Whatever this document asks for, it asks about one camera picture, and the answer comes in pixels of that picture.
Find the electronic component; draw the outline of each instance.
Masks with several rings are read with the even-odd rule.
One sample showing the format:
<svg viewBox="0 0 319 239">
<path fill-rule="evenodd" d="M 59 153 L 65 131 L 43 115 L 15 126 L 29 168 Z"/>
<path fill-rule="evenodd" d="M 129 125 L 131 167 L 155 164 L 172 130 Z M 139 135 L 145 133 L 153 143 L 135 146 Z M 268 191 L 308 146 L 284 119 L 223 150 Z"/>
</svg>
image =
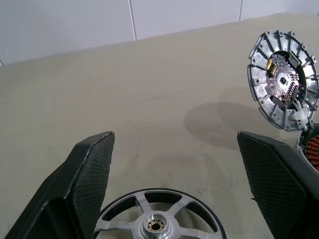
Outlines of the electronic component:
<svg viewBox="0 0 319 239">
<path fill-rule="evenodd" d="M 263 116 L 286 131 L 308 130 L 319 107 L 319 74 L 305 44 L 293 32 L 267 31 L 249 59 L 249 86 Z"/>
</svg>

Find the black rubber tire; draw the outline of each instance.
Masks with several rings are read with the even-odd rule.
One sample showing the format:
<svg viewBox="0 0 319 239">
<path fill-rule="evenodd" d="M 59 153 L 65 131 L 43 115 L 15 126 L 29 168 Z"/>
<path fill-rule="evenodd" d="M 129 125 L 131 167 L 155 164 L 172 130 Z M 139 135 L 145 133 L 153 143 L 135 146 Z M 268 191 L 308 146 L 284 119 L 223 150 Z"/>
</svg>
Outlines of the black rubber tire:
<svg viewBox="0 0 319 239">
<path fill-rule="evenodd" d="M 118 200 L 120 200 L 120 199 L 122 199 L 122 198 L 124 198 L 124 197 L 126 197 L 126 196 L 128 196 L 128 195 L 130 195 L 130 194 L 132 194 L 132 193 L 137 193 L 137 192 L 140 192 L 140 191 L 147 191 L 147 190 L 169 190 L 169 191 L 173 191 L 173 192 L 185 194 L 185 195 L 187 195 L 187 196 L 189 196 L 189 197 L 191 197 L 191 198 L 197 200 L 199 203 L 201 203 L 201 204 L 214 216 L 214 218 L 215 218 L 215 220 L 217 221 L 218 226 L 219 226 L 219 228 L 220 228 L 220 230 L 221 230 L 221 234 L 222 234 L 222 236 L 223 236 L 223 239 L 227 239 L 227 236 L 226 236 L 224 227 L 223 227 L 223 225 L 221 224 L 219 218 L 216 216 L 216 214 L 214 214 L 214 212 L 213 212 L 206 204 L 204 204 L 202 201 L 200 201 L 199 199 L 195 198 L 194 196 L 192 196 L 192 195 L 190 195 L 190 194 L 188 194 L 188 193 L 181 192 L 181 191 L 178 191 L 178 190 L 175 190 L 175 189 L 169 189 L 169 188 L 145 188 L 145 189 L 140 189 L 140 190 L 136 190 L 136 191 L 127 193 L 127 194 L 125 194 L 125 195 L 119 197 L 118 199 L 114 200 L 114 201 L 111 202 L 109 205 L 107 205 L 107 206 L 100 212 L 99 217 L 105 212 L 105 210 L 107 210 L 110 206 L 112 206 L 116 201 L 118 201 Z M 93 239 L 96 239 L 96 237 L 98 236 L 99 233 L 100 233 L 100 232 L 97 232 L 97 233 L 93 234 L 93 237 L 92 237 L 92 238 L 93 238 Z"/>
</svg>

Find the wheel hub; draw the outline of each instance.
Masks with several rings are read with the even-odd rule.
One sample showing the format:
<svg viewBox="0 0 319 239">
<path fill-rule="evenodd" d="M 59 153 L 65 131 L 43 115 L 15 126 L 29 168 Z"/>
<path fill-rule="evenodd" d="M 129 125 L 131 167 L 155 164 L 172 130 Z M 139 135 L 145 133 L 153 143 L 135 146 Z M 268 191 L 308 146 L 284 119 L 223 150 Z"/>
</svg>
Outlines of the wheel hub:
<svg viewBox="0 0 319 239">
<path fill-rule="evenodd" d="M 142 234 L 146 239 L 167 238 L 169 232 L 169 220 L 162 214 L 151 214 L 143 220 Z"/>
<path fill-rule="evenodd" d="M 167 211 L 154 211 L 150 203 L 167 203 L 172 206 Z M 143 212 L 135 221 L 112 220 L 116 215 L 134 206 L 140 206 Z M 176 215 L 184 208 L 201 217 L 208 224 L 211 232 L 181 227 Z M 190 195 L 168 189 L 136 191 L 107 206 L 98 218 L 94 235 L 97 236 L 100 231 L 114 230 L 130 231 L 133 239 L 226 238 L 220 221 L 206 205 Z"/>
</svg>

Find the beige table surface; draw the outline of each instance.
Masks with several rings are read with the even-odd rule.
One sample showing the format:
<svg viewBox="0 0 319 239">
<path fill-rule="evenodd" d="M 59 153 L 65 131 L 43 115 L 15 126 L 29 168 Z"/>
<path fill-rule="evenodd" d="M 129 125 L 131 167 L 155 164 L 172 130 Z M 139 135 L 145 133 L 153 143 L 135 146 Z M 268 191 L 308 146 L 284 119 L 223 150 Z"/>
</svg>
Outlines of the beige table surface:
<svg viewBox="0 0 319 239">
<path fill-rule="evenodd" d="M 1 67 L 0 237 L 77 142 L 113 130 L 104 206 L 173 188 L 210 206 L 228 238 L 272 238 L 236 141 L 298 135 L 271 126 L 248 88 L 248 55 L 269 29 L 319 56 L 319 18 L 280 14 Z"/>
</svg>

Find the wheel spoke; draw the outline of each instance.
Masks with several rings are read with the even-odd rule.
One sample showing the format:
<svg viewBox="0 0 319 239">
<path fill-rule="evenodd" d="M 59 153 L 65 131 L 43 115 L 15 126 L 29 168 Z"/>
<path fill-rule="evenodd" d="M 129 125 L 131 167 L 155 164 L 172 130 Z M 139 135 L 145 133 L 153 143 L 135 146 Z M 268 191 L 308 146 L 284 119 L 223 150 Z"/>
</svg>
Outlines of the wheel spoke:
<svg viewBox="0 0 319 239">
<path fill-rule="evenodd" d="M 184 237 L 193 237 L 197 239 L 221 239 L 220 235 L 207 233 L 197 229 L 179 228 L 181 235 Z"/>
<path fill-rule="evenodd" d="M 132 230 L 133 223 L 124 221 L 105 221 L 102 218 L 98 219 L 95 226 L 95 232 L 109 231 L 109 230 Z"/>
<path fill-rule="evenodd" d="M 144 192 L 138 192 L 135 194 L 136 200 L 139 202 L 143 213 L 152 211 L 149 202 L 147 201 Z"/>
<path fill-rule="evenodd" d="M 171 206 L 171 208 L 168 210 L 169 213 L 173 214 L 174 216 L 184 207 L 186 207 L 190 202 L 194 201 L 192 198 L 183 195 L 182 198 L 175 204 L 173 204 L 173 206 Z"/>
</svg>

